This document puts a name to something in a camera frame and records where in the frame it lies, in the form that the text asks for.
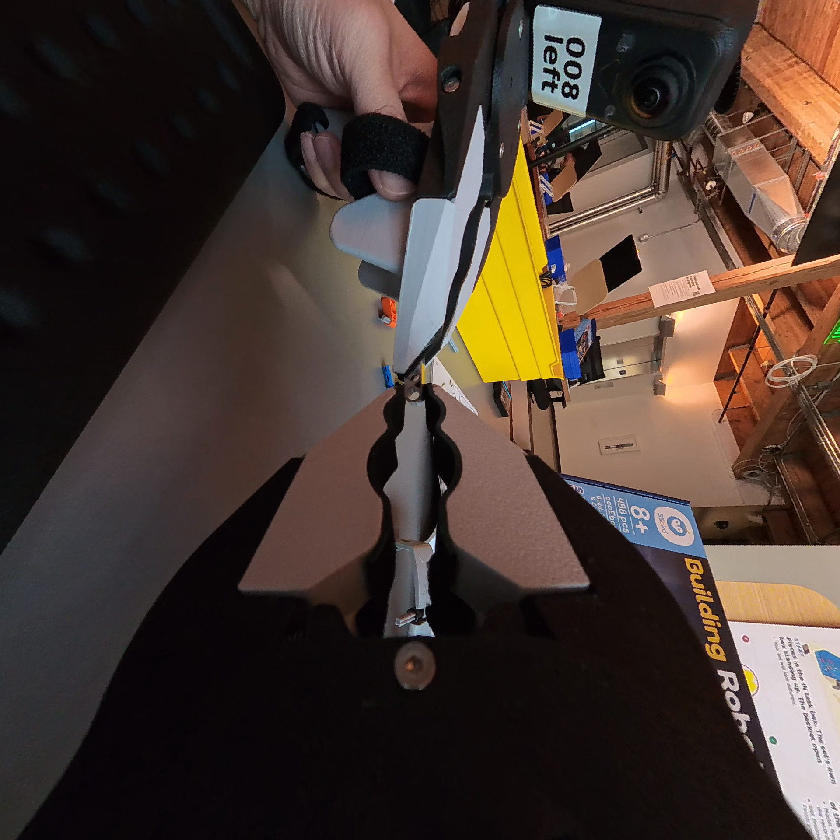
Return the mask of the ribbed silver duct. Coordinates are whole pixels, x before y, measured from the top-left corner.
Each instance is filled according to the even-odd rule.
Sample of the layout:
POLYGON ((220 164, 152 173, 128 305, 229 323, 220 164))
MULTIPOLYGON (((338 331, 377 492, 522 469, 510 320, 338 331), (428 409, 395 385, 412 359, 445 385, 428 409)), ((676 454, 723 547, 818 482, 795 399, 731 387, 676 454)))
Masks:
POLYGON ((780 252, 795 253, 807 220, 788 175, 763 143, 745 126, 722 131, 712 163, 749 220, 780 252))

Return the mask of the cardboard stand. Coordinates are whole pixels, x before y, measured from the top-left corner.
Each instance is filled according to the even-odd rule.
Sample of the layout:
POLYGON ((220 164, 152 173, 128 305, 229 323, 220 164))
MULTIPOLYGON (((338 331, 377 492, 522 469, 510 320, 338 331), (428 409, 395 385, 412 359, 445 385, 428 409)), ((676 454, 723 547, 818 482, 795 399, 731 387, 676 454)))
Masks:
POLYGON ((823 595, 796 584, 717 581, 730 623, 839 628, 839 609, 823 595))

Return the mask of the printed paper sheet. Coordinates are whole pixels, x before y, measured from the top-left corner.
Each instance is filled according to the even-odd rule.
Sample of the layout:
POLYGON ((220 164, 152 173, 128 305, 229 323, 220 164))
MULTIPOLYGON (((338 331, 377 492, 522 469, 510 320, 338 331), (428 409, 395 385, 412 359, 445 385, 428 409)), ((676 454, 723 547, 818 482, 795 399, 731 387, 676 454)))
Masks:
POLYGON ((730 623, 780 788, 814 838, 839 838, 839 629, 730 623))

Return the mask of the open instruction booklet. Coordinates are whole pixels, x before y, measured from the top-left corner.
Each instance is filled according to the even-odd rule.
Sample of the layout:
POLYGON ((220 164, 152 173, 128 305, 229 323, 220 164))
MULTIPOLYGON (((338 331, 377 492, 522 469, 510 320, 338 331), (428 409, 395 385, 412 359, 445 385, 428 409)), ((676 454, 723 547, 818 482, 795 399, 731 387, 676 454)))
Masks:
POLYGON ((439 358, 434 358, 427 366, 427 373, 429 373, 430 382, 436 387, 442 389, 447 394, 456 399, 457 402, 467 407, 473 414, 478 415, 478 411, 473 403, 468 399, 466 394, 460 389, 454 378, 443 366, 439 358))

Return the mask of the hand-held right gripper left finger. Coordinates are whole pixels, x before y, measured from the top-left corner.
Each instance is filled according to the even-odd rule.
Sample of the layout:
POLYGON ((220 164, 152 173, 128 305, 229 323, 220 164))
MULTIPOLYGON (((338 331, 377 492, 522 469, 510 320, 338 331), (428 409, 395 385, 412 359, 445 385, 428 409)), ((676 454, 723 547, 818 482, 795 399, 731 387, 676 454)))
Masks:
POLYGON ((238 584, 247 595, 284 595, 329 604, 360 635, 388 636, 394 538, 382 485, 396 467, 394 428, 378 395, 310 449, 238 584))

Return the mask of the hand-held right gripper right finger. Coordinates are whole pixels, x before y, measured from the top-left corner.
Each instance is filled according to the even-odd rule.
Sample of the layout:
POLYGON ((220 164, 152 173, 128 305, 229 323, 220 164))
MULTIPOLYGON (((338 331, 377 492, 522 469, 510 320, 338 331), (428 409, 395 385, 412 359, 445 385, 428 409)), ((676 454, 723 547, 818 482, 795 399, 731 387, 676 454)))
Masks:
POLYGON ((471 634, 492 608, 527 596, 585 592, 589 578, 520 447, 439 387, 427 387, 425 406, 444 485, 428 572, 434 634, 471 634))

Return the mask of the black perforated pad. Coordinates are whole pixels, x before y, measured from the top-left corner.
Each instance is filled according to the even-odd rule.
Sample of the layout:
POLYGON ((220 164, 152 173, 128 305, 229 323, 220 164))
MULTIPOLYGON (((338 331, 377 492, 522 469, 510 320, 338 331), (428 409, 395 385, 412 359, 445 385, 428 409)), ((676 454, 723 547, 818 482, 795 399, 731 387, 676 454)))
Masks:
POLYGON ((1 2, 2 549, 284 117, 233 2, 1 2))

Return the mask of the grey desk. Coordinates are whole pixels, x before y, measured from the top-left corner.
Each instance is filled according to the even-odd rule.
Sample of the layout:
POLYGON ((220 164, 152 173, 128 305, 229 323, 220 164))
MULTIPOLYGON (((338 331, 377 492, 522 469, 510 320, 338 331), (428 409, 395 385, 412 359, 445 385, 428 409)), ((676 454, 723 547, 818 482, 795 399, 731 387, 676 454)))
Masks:
POLYGON ((78 751, 190 556, 383 391, 392 331, 287 121, 2 554, 2 838, 78 751))

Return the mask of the blue robot kit box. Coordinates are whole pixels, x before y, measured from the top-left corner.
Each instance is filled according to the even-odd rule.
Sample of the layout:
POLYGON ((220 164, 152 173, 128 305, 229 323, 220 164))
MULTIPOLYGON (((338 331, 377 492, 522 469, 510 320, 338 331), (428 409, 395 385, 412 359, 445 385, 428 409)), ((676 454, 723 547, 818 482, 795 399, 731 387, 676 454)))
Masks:
POLYGON ((690 503, 593 479, 563 479, 598 510, 658 574, 699 639, 742 737, 774 783, 778 776, 690 503))

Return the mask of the white paper notice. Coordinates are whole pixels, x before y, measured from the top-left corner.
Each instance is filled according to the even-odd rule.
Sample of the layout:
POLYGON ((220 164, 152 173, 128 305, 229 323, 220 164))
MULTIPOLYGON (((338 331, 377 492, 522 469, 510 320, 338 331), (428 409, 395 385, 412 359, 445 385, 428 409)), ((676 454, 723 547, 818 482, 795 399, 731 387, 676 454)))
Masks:
POLYGON ((675 308, 677 303, 693 301, 714 293, 715 288, 705 270, 658 283, 648 288, 656 308, 675 308))

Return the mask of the person's left hand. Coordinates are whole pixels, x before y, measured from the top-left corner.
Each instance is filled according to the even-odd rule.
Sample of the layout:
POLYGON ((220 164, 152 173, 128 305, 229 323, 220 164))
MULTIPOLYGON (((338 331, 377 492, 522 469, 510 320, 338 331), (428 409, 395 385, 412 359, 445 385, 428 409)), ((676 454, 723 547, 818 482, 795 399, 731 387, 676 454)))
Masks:
POLYGON ((428 127, 437 61, 393 2, 246 1, 288 101, 428 127))

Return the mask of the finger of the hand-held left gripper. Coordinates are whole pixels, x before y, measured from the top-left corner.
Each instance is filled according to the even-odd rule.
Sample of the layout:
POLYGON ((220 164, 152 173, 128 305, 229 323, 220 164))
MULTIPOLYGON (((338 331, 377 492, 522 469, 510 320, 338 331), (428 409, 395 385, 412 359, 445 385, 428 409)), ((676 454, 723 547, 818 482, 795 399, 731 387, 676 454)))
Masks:
POLYGON ((418 198, 413 205, 402 270, 393 369, 410 374, 446 323, 449 292, 459 266, 469 215, 479 207, 484 167, 485 125, 478 108, 465 167, 454 199, 418 198))
POLYGON ((424 364, 429 363, 449 340, 475 289, 491 237, 491 221, 491 210, 488 206, 475 206, 469 213, 465 232, 456 252, 454 277, 445 299, 444 324, 424 349, 420 357, 424 364))

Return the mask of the grey hinged panel with axle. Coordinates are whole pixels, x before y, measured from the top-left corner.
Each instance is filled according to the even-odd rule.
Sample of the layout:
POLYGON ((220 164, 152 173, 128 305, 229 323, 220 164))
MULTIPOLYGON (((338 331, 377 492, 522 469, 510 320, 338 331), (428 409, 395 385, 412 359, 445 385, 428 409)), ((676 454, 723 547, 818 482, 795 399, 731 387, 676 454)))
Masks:
POLYGON ((395 572, 388 598, 385 636, 433 637, 428 622, 408 622, 416 613, 425 613, 431 603, 428 587, 428 564, 434 554, 434 543, 396 541, 395 572))

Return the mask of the yellow parts bin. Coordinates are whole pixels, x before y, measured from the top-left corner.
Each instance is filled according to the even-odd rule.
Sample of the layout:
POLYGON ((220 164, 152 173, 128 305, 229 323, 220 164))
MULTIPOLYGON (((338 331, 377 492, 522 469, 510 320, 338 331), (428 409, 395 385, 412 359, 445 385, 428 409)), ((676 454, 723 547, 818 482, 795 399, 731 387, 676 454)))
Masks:
POLYGON ((562 378, 554 305, 540 274, 548 263, 521 147, 486 263, 458 332, 484 382, 562 378))

